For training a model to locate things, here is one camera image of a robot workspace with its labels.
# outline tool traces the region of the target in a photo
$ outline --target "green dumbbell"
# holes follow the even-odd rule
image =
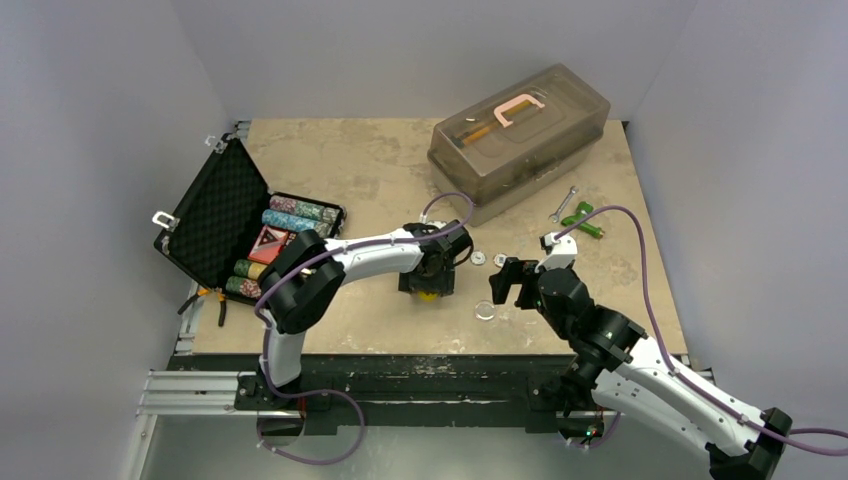
[[[590,204],[589,202],[580,202],[579,204],[577,204],[577,211],[574,212],[574,215],[563,218],[562,222],[560,223],[562,223],[564,227],[570,227],[571,225],[574,225],[575,223],[579,222],[580,219],[582,219],[586,215],[592,213],[592,210],[594,209],[595,207],[593,207],[592,204]],[[579,230],[583,230],[584,232],[588,233],[589,235],[595,238],[604,238],[604,229],[601,227],[596,227],[594,225],[589,225],[588,223],[583,222],[577,228]]]

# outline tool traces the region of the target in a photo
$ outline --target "gray floor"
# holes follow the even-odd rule
[[[156,427],[145,479],[557,479],[708,480],[706,454],[683,447],[642,425],[621,422],[606,445],[588,454],[568,450],[558,436],[520,429],[371,427],[353,457],[310,467],[256,448],[254,419],[162,418]],[[342,452],[356,431],[308,437],[293,453],[326,458]]]

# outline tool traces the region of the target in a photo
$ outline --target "table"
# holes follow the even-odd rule
[[[426,152],[440,119],[267,119],[254,120],[248,150],[274,190],[344,205],[348,220],[341,238],[387,233],[417,221],[438,194],[430,181]],[[397,275],[358,281],[339,290],[326,315],[306,336],[306,353],[362,354],[564,354],[571,353],[535,311],[506,305],[488,322],[475,305],[491,300],[487,277],[497,272],[497,253],[541,259],[538,237],[551,232],[548,215],[575,185],[579,193],[566,212],[586,200],[596,208],[630,208],[645,228],[649,293],[672,353],[686,353],[680,323],[657,248],[639,179],[621,122],[609,121],[587,160],[576,169],[491,221],[469,227],[475,248],[488,257],[457,268],[456,293],[433,302],[397,291]],[[450,221],[448,202],[433,207],[431,220]],[[642,300],[639,245],[622,213],[596,217],[606,235],[596,240],[574,232],[575,270],[599,304],[630,317],[650,331]],[[226,323],[217,326],[218,304],[198,306],[194,353],[259,353],[262,323],[248,306],[228,302]]]

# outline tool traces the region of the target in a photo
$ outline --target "wrench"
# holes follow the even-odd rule
[[[571,191],[569,191],[568,195],[565,196],[565,200],[563,200],[562,203],[559,204],[559,208],[557,208],[557,211],[552,213],[551,216],[548,217],[551,220],[551,222],[553,222],[553,223],[559,222],[560,214],[562,213],[563,210],[565,210],[565,206],[568,205],[568,202],[571,201],[571,197],[573,197],[575,193],[577,193],[577,187],[572,186]]]

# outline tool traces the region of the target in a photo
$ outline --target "white wall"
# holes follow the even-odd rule
[[[629,127],[687,344],[725,389],[842,429],[846,22],[845,2],[700,1]],[[775,479],[846,466],[790,449]]]
[[[167,0],[2,11],[0,477],[114,479],[188,288],[150,217],[226,116]]]
[[[235,117],[444,117],[561,61],[629,118],[696,2],[173,3]]]

